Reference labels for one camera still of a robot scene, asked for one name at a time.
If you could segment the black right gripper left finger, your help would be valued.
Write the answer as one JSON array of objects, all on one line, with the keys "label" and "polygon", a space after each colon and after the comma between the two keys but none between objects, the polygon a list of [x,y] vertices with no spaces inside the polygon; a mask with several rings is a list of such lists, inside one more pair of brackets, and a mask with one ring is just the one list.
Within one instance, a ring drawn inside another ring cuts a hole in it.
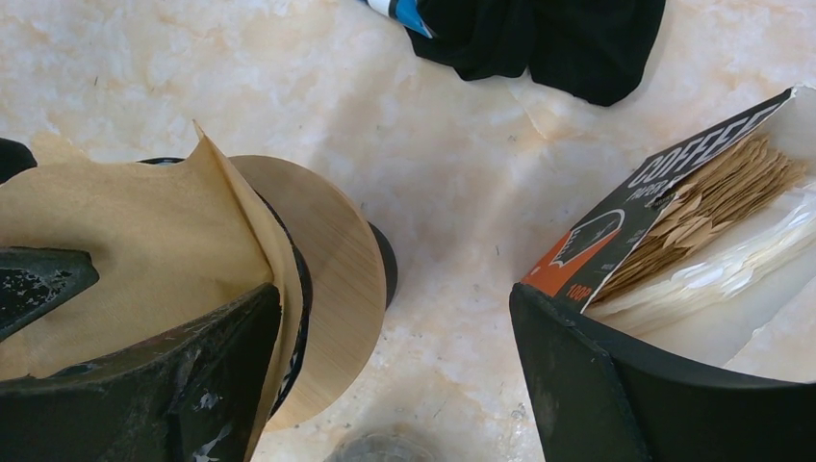
[{"label": "black right gripper left finger", "polygon": [[51,376],[1,385],[5,461],[241,461],[277,338],[269,284]]}]

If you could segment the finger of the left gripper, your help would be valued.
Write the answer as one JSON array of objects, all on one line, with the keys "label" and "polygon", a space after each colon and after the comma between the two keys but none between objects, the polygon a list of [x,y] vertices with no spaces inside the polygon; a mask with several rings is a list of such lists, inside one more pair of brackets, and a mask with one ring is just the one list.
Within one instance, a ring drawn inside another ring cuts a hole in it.
[{"label": "finger of the left gripper", "polygon": [[0,139],[0,183],[4,184],[17,174],[38,166],[31,150],[23,143]]},{"label": "finger of the left gripper", "polygon": [[81,250],[1,249],[1,339],[6,340],[94,285],[99,273]]}]

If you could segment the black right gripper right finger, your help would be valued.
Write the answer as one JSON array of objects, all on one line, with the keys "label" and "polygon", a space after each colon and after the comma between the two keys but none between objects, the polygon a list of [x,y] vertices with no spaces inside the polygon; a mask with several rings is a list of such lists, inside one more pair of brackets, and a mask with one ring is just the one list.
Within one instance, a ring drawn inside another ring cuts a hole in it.
[{"label": "black right gripper right finger", "polygon": [[815,387],[700,363],[539,290],[509,296],[548,461],[811,461]]}]

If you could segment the ribbed glass dripper cone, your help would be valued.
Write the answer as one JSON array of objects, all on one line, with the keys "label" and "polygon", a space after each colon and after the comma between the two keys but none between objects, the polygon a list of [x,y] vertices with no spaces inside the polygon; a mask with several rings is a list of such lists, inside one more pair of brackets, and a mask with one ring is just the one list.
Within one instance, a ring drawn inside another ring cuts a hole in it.
[{"label": "ribbed glass dripper cone", "polygon": [[[307,342],[312,300],[311,276],[300,254],[296,267],[278,270],[277,291],[238,308],[221,306],[255,290],[262,280],[256,258],[244,262],[231,256],[246,250],[245,234],[229,244],[224,236],[204,243],[183,242],[176,255],[126,277],[122,295],[132,299],[136,324],[153,323],[157,336],[122,351],[142,364],[130,372],[92,382],[60,372],[42,380],[14,379],[1,386],[1,403],[18,415],[51,405],[62,415],[78,413],[81,403],[97,397],[106,422],[157,425],[178,416],[184,398],[197,398],[195,388],[218,391],[235,405],[247,404],[259,371],[257,352],[270,340],[286,342],[288,321],[297,321],[293,350],[280,354],[282,382],[265,387],[258,400],[258,418],[266,423],[280,407],[300,372]],[[284,275],[289,282],[283,282]]]}]

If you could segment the brown paper coffee filter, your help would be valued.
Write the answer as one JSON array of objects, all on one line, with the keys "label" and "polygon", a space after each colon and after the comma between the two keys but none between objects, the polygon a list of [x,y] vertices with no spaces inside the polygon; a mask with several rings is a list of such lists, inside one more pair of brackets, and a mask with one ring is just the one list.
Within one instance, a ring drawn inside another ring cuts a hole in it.
[{"label": "brown paper coffee filter", "polygon": [[[63,137],[43,132],[26,145],[38,166],[1,184],[1,249],[10,246],[81,250],[99,280],[6,340],[1,339],[1,385],[41,379],[71,366],[110,355],[157,336],[153,323],[136,324],[119,293],[126,277],[162,263],[183,242],[245,234],[246,250],[231,256],[256,258],[258,287],[273,287],[275,273],[296,267],[293,242],[277,215],[213,142],[201,137],[186,159],[97,163]],[[276,339],[261,394],[282,382],[280,354],[293,350]],[[258,407],[243,460],[252,457],[267,423]]]}]

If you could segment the smoky glass pitcher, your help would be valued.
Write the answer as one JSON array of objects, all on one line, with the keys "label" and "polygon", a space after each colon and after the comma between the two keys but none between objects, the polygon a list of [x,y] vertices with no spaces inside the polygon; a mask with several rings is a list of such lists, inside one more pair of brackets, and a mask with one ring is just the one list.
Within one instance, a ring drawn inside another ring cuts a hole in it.
[{"label": "smoky glass pitcher", "polygon": [[397,434],[372,433],[338,445],[324,462],[433,462],[428,448]]}]

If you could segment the orange coffee filter box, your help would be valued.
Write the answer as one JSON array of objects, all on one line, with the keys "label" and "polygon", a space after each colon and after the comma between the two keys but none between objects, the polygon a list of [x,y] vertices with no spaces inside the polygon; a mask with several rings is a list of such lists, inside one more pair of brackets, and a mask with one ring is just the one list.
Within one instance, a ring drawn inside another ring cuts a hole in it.
[{"label": "orange coffee filter box", "polygon": [[799,85],[648,157],[524,283],[712,366],[815,278],[815,90]]}]

